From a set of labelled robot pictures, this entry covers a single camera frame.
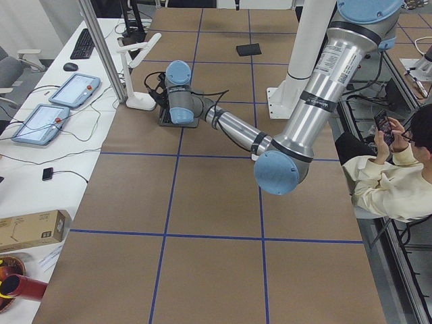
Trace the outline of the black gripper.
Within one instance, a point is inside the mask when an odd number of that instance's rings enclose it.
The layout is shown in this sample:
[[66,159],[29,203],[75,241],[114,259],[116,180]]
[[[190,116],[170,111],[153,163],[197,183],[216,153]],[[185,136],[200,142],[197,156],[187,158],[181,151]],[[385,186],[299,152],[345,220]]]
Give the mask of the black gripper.
[[148,86],[148,94],[161,108],[169,107],[169,100],[167,94],[167,87],[165,85],[165,72],[154,72],[148,76],[157,75],[157,85],[154,88]]

